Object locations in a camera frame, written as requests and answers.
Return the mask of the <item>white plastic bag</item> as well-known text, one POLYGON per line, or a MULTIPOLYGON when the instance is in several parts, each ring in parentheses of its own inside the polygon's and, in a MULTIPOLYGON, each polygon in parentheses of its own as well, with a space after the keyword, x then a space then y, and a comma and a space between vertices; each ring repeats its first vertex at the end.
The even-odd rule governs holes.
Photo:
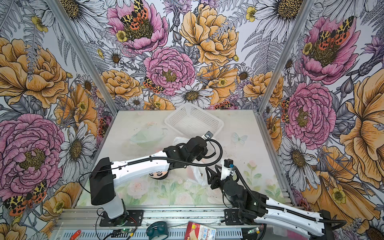
MULTIPOLYGON (((216 152, 216 155, 211 159, 202 159, 201 161, 194 161, 194 163, 210 163, 217 159, 219 150, 215 148, 214 145, 208 143, 208 155, 213 154, 214 152, 216 152)), ((186 168, 171 170, 169 178, 173 178, 179 182, 184 180, 201 186, 208 185, 205 167, 187 166, 186 168)))

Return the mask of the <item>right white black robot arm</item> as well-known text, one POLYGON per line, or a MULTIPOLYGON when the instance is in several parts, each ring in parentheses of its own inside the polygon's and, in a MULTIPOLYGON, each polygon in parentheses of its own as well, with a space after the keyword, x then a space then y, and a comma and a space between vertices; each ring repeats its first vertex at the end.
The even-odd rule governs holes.
POLYGON ((231 175, 222 178, 222 168, 215 166, 212 170, 206 167, 208 185, 211 189, 219 189, 225 200, 229 201, 235 219, 240 224, 263 224, 288 229, 310 240, 333 240, 334 233, 329 212, 310 212, 291 207, 266 195, 252 191, 233 180, 231 175))

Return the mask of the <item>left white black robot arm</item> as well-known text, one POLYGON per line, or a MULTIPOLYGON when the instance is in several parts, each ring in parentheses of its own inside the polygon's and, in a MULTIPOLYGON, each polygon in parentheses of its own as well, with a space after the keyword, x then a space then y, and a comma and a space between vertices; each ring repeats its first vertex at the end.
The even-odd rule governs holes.
POLYGON ((155 177, 215 156, 215 153, 208 154, 207 141, 195 137, 187 143, 170 146, 142 158, 122 162, 112 162, 108 157, 99 160, 89 175, 91 204, 102 208, 111 220, 127 218, 126 207, 116 194, 115 187, 144 175, 155 177))

